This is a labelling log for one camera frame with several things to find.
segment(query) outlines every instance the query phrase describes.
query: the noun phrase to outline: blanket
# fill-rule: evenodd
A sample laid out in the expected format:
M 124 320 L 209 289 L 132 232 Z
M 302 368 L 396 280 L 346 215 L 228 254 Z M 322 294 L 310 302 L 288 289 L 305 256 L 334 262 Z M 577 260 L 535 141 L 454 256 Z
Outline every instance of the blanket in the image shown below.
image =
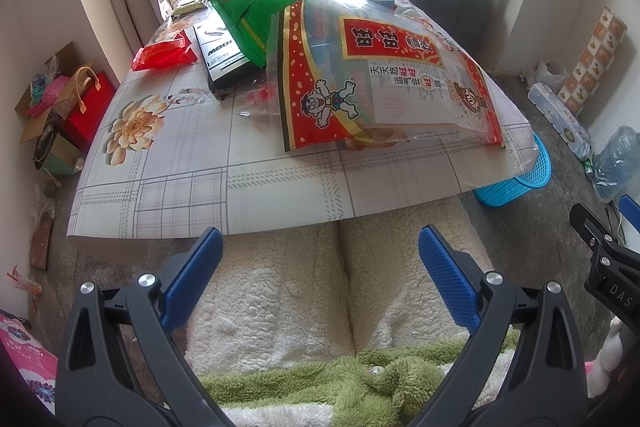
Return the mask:
M 186 360 L 196 375 L 252 373 L 460 334 L 418 257 L 418 232 L 431 223 L 491 268 L 457 197 L 225 236 L 222 262 L 190 318 Z
M 402 426 L 436 391 L 465 341 L 459 337 L 426 346 L 368 349 L 331 362 L 200 380 L 237 427 Z M 510 330 L 476 405 L 495 398 L 517 341 L 517 332 Z

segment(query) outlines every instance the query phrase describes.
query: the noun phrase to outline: blue laundry basket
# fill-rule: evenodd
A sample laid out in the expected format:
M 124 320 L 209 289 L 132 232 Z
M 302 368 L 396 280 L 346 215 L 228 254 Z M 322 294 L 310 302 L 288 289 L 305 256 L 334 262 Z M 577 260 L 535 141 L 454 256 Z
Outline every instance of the blue laundry basket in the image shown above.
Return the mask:
M 533 133 L 533 138 L 540 148 L 540 154 L 538 155 L 538 160 L 533 170 L 510 180 L 476 188 L 476 190 L 474 190 L 476 198 L 487 206 L 502 206 L 526 194 L 532 188 L 544 187 L 547 184 L 551 177 L 549 155 L 546 152 L 545 145 L 536 133 Z

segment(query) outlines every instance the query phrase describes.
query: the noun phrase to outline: green bag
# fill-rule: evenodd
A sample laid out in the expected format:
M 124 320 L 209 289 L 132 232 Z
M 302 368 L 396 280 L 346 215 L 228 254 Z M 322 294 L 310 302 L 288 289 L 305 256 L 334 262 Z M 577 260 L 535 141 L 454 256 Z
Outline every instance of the green bag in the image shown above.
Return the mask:
M 267 40 L 271 15 L 297 0 L 210 0 L 236 40 L 240 51 L 256 66 L 263 68 L 267 59 Z

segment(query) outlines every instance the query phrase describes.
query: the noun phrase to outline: metal screw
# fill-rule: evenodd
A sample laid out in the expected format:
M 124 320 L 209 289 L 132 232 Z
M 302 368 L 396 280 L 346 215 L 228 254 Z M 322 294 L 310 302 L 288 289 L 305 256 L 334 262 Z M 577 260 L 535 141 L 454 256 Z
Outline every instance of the metal screw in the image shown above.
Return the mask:
M 551 293 L 560 293 L 562 291 L 562 286 L 559 285 L 556 281 L 549 281 L 546 283 L 546 289 Z
M 502 284 L 502 275 L 500 275 L 498 272 L 489 272 L 486 275 L 486 281 L 489 284 L 497 286 L 498 284 Z
M 145 273 L 144 275 L 140 276 L 140 279 L 138 279 L 138 284 L 140 284 L 140 286 L 151 286 L 156 282 L 156 276 L 153 275 L 152 273 Z
M 82 285 L 80 286 L 80 293 L 84 293 L 85 295 L 87 293 L 91 293 L 92 291 L 94 291 L 95 285 L 92 282 L 83 282 Z

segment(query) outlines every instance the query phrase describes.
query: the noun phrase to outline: blue gripper pad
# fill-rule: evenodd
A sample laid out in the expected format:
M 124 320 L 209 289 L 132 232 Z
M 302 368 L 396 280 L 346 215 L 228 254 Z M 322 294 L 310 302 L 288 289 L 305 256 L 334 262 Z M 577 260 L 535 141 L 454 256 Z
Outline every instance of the blue gripper pad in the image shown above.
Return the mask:
M 473 334 L 480 324 L 478 295 L 452 256 L 450 246 L 442 243 L 430 227 L 420 230 L 418 253 L 454 322 Z
M 618 208 L 620 209 L 620 214 L 625 216 L 626 220 L 640 232 L 640 205 L 625 194 L 620 197 Z
M 164 331 L 184 326 L 222 259 L 222 234 L 203 233 L 191 248 L 190 257 L 169 288 L 164 291 L 160 323 Z

